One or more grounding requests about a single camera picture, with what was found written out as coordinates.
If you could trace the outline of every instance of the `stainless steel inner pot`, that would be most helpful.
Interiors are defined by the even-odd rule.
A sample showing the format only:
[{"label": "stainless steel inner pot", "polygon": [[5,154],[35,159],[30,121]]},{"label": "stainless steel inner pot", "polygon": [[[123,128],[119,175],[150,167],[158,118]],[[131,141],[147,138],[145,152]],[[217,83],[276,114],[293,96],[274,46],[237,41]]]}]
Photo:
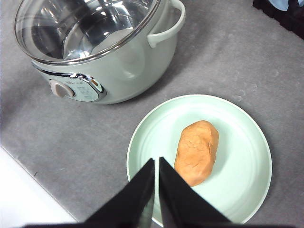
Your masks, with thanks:
[{"label": "stainless steel inner pot", "polygon": [[24,0],[16,15],[16,38],[40,62],[88,59],[136,34],[158,1]]}]

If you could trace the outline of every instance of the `gray countertop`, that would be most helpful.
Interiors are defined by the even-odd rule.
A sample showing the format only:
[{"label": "gray countertop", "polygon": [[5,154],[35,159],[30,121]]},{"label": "gray countertop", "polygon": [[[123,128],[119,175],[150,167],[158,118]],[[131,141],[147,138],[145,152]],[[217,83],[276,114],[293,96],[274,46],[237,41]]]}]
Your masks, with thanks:
[{"label": "gray countertop", "polygon": [[16,2],[1,3],[1,144],[77,220],[127,183],[128,143],[151,109],[208,94],[247,111],[270,145],[271,186],[249,223],[304,226],[303,40],[250,0],[184,0],[186,23],[163,77],[130,101],[85,104],[54,97],[21,52]]}]

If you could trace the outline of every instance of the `green plate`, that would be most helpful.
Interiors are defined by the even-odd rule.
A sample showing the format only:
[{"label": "green plate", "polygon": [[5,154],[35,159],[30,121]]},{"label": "green plate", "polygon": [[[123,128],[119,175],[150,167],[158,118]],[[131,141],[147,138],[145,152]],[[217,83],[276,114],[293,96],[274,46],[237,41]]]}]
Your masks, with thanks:
[{"label": "green plate", "polygon": [[[158,158],[163,156],[173,166],[181,131],[199,120],[215,126],[219,144],[212,174],[192,189],[232,222],[245,223],[268,192],[272,171],[270,150],[256,122],[241,108],[221,98],[180,96],[150,111],[135,129],[129,144],[128,180],[150,158],[158,165]],[[162,226],[158,178],[155,188],[152,219]]]}]

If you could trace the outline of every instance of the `plate rim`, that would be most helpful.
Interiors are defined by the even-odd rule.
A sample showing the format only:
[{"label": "plate rim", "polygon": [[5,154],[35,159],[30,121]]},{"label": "plate rim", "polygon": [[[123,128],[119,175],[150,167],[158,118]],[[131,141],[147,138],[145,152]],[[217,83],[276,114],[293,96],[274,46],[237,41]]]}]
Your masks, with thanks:
[{"label": "plate rim", "polygon": [[[212,99],[216,99],[216,100],[220,100],[224,103],[227,103],[228,105],[231,105],[233,106],[234,108],[238,109],[240,112],[242,112],[246,117],[249,118],[249,120],[254,124],[254,126],[257,128],[257,130],[260,132],[261,136],[262,136],[262,139],[265,143],[265,146],[266,146],[266,150],[267,150],[267,155],[268,155],[268,162],[269,162],[269,177],[268,177],[268,180],[267,180],[267,185],[266,185],[266,190],[264,192],[264,195],[263,197],[261,198],[261,200],[259,201],[258,205],[255,207],[255,209],[241,222],[241,223],[246,223],[249,219],[251,219],[255,214],[256,212],[260,209],[260,207],[262,206],[268,192],[269,192],[269,187],[270,187],[270,183],[271,183],[271,177],[272,177],[272,159],[271,159],[271,153],[270,153],[270,148],[269,148],[269,145],[268,145],[268,142],[267,142],[267,139],[263,133],[263,131],[261,130],[261,128],[259,127],[259,125],[255,122],[255,120],[247,113],[245,112],[242,108],[240,108],[239,106],[237,106],[236,104],[228,101],[228,100],[225,100],[223,98],[220,98],[220,97],[217,97],[217,96],[212,96],[212,95],[205,95],[205,94],[189,94],[189,95],[182,95],[182,96],[177,96],[177,97],[174,97],[172,99],[169,99],[167,101],[164,101],[162,103],[160,103],[158,106],[156,106],[155,108],[153,108],[148,114],[145,115],[145,117],[139,122],[139,124],[137,125],[137,127],[135,128],[133,134],[132,134],[132,137],[130,139],[130,142],[129,142],[129,146],[128,146],[128,152],[127,152],[127,161],[126,161],[126,168],[127,168],[127,177],[128,177],[128,181],[130,182],[131,180],[131,177],[130,177],[130,171],[129,171],[129,156],[130,156],[130,149],[131,149],[131,145],[133,143],[133,140],[134,140],[134,137],[138,131],[138,129],[141,127],[141,125],[143,124],[143,122],[152,114],[154,113],[157,109],[159,109],[160,107],[162,107],[163,105],[169,103],[169,102],[172,102],[174,100],[178,100],[178,99],[182,99],[182,98],[185,98],[185,97],[208,97],[208,98],[212,98]],[[163,227],[163,224],[158,221],[156,218],[152,217],[152,220],[159,226]]]}]

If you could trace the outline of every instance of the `dough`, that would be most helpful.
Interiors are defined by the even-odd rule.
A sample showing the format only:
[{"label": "dough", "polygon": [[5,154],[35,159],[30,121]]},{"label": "dough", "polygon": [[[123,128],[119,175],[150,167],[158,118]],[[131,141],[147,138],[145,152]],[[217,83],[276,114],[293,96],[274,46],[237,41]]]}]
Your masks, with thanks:
[{"label": "dough", "polygon": [[202,120],[181,132],[174,168],[190,185],[202,183],[212,172],[219,143],[219,133]]}]

